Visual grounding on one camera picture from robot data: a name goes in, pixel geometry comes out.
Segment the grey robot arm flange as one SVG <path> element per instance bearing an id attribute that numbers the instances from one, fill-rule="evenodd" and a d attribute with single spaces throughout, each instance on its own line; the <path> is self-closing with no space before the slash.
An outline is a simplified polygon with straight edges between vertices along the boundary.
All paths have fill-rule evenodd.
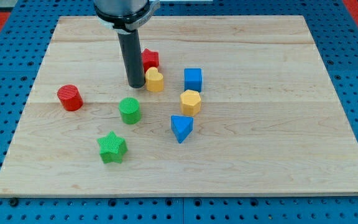
<path id="1" fill-rule="evenodd" d="M 94 0 L 94 10 L 102 25 L 118 34 L 131 34 L 147 23 L 160 8 L 160 1 Z"/>

